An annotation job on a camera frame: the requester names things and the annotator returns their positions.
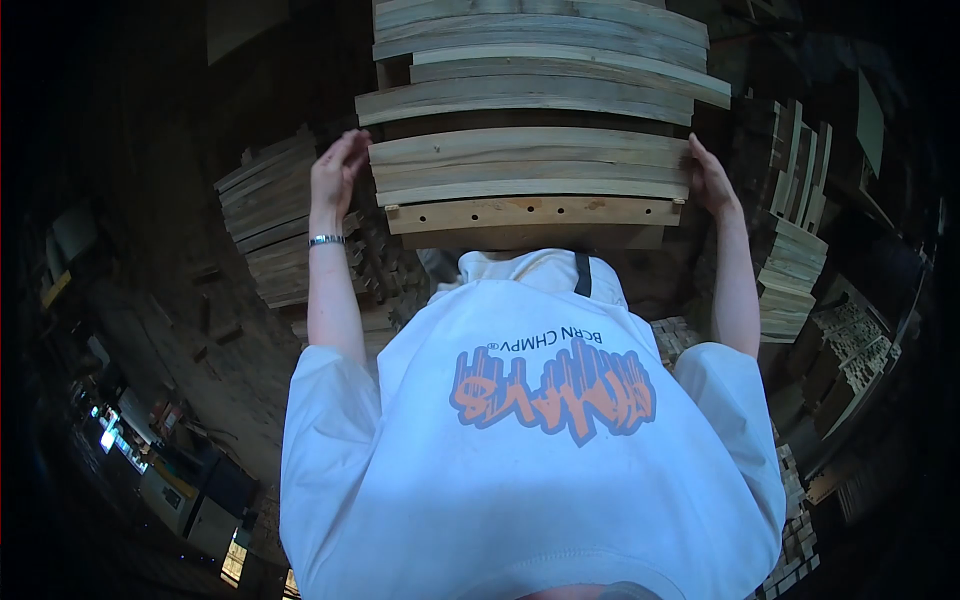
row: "black strap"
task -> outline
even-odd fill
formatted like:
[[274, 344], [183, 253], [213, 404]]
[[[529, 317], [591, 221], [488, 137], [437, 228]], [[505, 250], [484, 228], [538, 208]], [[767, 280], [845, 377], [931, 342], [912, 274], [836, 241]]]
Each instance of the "black strap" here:
[[593, 287], [590, 278], [590, 257], [582, 252], [576, 252], [574, 259], [577, 263], [577, 287], [573, 291], [581, 296], [590, 297], [590, 290]]

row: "hand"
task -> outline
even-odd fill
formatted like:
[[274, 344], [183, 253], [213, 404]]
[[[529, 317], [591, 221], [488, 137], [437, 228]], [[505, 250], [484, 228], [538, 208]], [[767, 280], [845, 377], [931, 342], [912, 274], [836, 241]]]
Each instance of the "hand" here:
[[690, 134], [690, 152], [694, 158], [690, 188], [696, 194], [700, 204], [714, 217], [720, 217], [728, 210], [740, 208], [740, 201], [733, 192], [733, 186], [723, 165], [700, 143], [695, 133]]
[[353, 182], [370, 160], [370, 133], [351, 130], [333, 142], [310, 168], [310, 225], [328, 228], [319, 233], [339, 233], [350, 206]]

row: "light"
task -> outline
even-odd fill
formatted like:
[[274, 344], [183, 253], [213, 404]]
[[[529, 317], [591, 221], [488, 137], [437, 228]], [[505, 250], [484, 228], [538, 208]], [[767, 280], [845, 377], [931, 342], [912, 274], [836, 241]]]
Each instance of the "light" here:
[[116, 434], [113, 433], [113, 430], [108, 429], [104, 432], [104, 435], [100, 437], [100, 447], [104, 449], [104, 452], [110, 452], [116, 439]]

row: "wristwatch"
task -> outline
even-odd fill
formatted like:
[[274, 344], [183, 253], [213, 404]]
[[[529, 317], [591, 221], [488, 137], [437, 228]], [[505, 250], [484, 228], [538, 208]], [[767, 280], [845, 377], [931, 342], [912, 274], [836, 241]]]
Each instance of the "wristwatch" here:
[[308, 248], [313, 248], [319, 244], [346, 244], [347, 238], [343, 235], [318, 235], [310, 238]]

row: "lumber stack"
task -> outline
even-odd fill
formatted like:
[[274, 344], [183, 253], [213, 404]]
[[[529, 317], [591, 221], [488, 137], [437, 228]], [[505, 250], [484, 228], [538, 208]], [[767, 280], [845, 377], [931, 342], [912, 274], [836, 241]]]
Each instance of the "lumber stack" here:
[[650, 322], [657, 340], [657, 350], [660, 351], [660, 362], [673, 372], [677, 359], [684, 350], [700, 344], [703, 340], [692, 328], [689, 328], [684, 317], [667, 317], [659, 321]]
[[[330, 139], [322, 140], [324, 144], [341, 128], [326, 132], [324, 138]], [[247, 260], [257, 293], [304, 344], [310, 166], [316, 147], [317, 139], [304, 126], [263, 150], [248, 149], [240, 168], [215, 184], [224, 223]], [[356, 182], [354, 193], [355, 201], [369, 197], [372, 203], [369, 181]], [[429, 280], [416, 255], [390, 239], [383, 217], [371, 215], [362, 205], [347, 214], [344, 236], [367, 352], [375, 356], [426, 304]]]
[[873, 312], [854, 300], [810, 315], [788, 359], [803, 380], [804, 405], [823, 439], [869, 395], [900, 357]]
[[833, 127], [804, 120], [791, 100], [737, 99], [731, 180], [740, 200], [816, 234], [824, 211]]
[[[634, 0], [373, 8], [380, 89], [356, 110], [392, 138], [371, 167], [405, 247], [648, 249], [679, 223], [687, 147], [672, 126], [694, 101], [730, 107], [706, 73], [706, 25]], [[543, 109], [560, 116], [544, 126]]]
[[776, 598], [820, 565], [820, 556], [813, 550], [817, 534], [813, 531], [810, 512], [804, 506], [806, 493], [800, 484], [797, 462], [790, 446], [778, 446], [777, 458], [780, 462], [780, 478], [787, 494], [786, 522], [781, 536], [783, 546], [774, 570], [747, 596], [747, 600]]
[[[760, 341], [789, 344], [797, 339], [816, 300], [810, 295], [827, 261], [827, 244], [817, 236], [761, 210], [754, 219], [750, 255], [760, 303]], [[713, 300], [716, 230], [710, 229], [694, 282], [705, 302]]]

